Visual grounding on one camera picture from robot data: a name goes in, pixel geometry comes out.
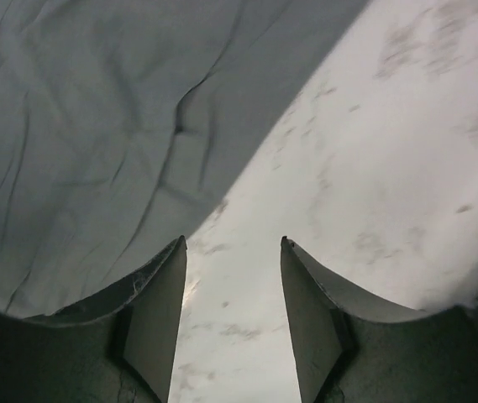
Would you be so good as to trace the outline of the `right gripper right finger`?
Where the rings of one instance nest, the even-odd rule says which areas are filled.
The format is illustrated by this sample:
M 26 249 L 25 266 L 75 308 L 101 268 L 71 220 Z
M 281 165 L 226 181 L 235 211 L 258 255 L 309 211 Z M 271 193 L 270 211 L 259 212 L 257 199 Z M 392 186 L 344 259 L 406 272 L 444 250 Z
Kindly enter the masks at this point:
M 281 241 L 304 402 L 478 402 L 478 303 L 438 312 L 377 296 Z

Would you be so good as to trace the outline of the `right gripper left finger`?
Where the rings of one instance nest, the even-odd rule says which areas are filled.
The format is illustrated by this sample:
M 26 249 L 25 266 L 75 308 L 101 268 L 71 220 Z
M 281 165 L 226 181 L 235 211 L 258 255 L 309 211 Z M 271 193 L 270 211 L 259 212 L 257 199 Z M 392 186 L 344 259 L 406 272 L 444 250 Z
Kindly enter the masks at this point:
M 186 241 L 50 316 L 0 312 L 0 402 L 166 402 Z

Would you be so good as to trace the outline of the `grey long sleeve shirt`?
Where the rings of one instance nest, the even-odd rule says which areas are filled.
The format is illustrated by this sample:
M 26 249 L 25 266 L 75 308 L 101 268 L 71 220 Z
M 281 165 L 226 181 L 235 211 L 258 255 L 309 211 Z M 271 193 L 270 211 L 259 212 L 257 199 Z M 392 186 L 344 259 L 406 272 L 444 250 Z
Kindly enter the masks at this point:
M 192 235 L 362 1 L 0 1 L 0 312 Z

